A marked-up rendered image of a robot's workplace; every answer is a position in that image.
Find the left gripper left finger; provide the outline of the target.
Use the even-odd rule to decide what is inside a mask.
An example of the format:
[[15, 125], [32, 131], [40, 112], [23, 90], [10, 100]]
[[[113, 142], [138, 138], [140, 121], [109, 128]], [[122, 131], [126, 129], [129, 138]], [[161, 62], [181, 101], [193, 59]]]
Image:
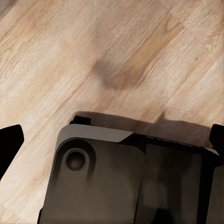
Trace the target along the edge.
[[0, 180], [24, 142], [20, 124], [0, 129]]

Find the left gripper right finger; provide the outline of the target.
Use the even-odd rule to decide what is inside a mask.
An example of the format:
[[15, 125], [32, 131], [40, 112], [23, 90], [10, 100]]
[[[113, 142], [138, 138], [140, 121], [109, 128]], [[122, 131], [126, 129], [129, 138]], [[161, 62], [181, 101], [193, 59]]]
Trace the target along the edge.
[[209, 140], [224, 162], [224, 126], [214, 124], [210, 132]]

